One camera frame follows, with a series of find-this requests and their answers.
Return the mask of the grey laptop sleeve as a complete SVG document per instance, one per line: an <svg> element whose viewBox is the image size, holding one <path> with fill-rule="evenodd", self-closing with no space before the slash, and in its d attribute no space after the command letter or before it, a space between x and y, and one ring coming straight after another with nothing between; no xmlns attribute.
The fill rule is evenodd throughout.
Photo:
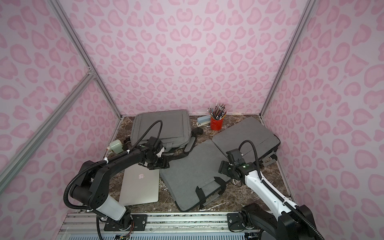
<svg viewBox="0 0 384 240"><path fill-rule="evenodd" d="M231 178L220 174L219 167L226 160L214 142L206 140L185 158L171 161L168 169L160 170L160 177L179 211L203 209L210 197L224 193Z"/></svg>

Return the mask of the grey zippered laptop bag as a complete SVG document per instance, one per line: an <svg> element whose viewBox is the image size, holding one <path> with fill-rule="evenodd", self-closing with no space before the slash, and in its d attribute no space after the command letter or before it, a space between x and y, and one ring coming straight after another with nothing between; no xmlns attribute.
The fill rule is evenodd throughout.
<svg viewBox="0 0 384 240"><path fill-rule="evenodd" d="M144 144L150 137L159 137L165 156L171 160L185 158L196 144L197 136L204 133L200 127L192 128L186 110L142 113L135 117L131 130L131 144Z"/></svg>

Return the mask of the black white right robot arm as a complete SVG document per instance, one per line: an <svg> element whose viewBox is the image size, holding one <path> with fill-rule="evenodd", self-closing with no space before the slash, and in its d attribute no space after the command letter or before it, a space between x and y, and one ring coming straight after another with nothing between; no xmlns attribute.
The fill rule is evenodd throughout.
<svg viewBox="0 0 384 240"><path fill-rule="evenodd" d="M242 208L235 220L229 220L230 231L257 229L258 238L268 236L275 240L322 240L312 212L306 206L298 206L280 193L261 173L258 164L246 163L238 149L226 153L228 160L220 165L219 172L241 181L253 190L269 208L258 204Z"/></svg>

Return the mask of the dark green laptop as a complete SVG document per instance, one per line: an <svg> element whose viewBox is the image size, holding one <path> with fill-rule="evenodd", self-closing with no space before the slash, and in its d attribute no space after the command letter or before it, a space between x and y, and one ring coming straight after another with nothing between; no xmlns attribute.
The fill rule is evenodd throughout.
<svg viewBox="0 0 384 240"><path fill-rule="evenodd" d="M159 200L160 170L138 164L124 171L119 203L124 206L154 203Z"/></svg>

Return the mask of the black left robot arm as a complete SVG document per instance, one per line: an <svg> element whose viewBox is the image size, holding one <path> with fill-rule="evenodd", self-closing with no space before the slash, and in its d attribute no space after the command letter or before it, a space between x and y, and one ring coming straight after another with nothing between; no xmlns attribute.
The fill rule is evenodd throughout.
<svg viewBox="0 0 384 240"><path fill-rule="evenodd" d="M162 156L163 152L161 140L151 137L146 143L137 144L110 159L106 158L95 163L87 161L64 190L65 205L70 209L93 212L119 225L129 225L132 218L128 208L109 194L110 180L133 165L140 165L150 170L168 167L169 164Z"/></svg>

